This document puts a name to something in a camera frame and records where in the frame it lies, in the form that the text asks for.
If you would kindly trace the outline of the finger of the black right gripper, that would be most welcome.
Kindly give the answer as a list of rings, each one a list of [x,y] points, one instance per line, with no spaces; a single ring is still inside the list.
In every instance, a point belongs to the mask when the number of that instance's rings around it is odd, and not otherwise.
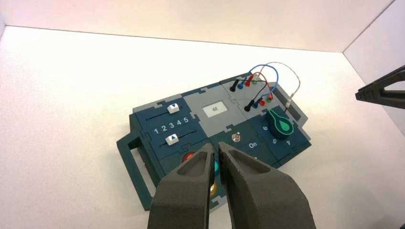
[[[405,66],[403,65],[385,76],[360,88],[355,94],[355,97],[358,101],[404,109],[405,91],[385,89],[387,86],[394,83],[404,81]]]

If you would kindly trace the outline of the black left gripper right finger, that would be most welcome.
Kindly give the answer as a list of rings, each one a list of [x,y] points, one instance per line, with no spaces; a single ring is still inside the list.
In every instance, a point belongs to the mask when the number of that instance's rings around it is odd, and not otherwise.
[[[219,143],[221,182],[234,229],[314,229],[309,201],[286,173]]]

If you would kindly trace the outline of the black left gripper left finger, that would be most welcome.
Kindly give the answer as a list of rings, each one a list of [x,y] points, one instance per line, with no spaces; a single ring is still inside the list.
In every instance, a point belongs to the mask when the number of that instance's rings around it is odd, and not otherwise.
[[[214,184],[214,147],[207,143],[160,182],[149,211],[149,229],[206,229]]]

